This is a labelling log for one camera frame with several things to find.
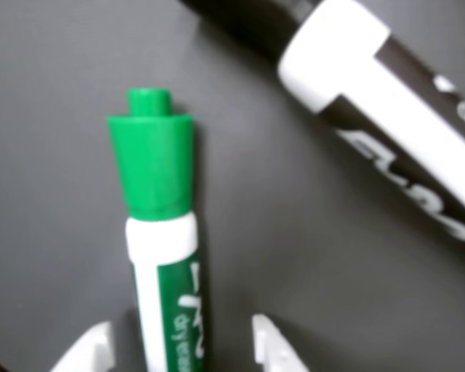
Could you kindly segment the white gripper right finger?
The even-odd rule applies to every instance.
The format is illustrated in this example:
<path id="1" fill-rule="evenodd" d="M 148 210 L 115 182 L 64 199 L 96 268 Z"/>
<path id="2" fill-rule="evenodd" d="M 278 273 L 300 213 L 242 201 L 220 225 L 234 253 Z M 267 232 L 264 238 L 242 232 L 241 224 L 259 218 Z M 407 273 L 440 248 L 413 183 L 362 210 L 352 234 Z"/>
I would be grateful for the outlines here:
<path id="1" fill-rule="evenodd" d="M 268 316 L 253 315 L 252 328 L 254 359 L 263 371 L 308 372 L 306 364 Z"/>

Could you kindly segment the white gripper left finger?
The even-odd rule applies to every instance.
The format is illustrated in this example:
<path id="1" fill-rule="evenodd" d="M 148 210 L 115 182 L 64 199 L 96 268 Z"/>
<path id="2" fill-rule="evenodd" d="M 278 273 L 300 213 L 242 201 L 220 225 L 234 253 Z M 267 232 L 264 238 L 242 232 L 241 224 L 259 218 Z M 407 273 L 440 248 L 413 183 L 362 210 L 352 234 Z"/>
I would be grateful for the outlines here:
<path id="1" fill-rule="evenodd" d="M 52 367 L 53 372 L 110 371 L 112 324 L 101 322 L 85 331 Z"/>

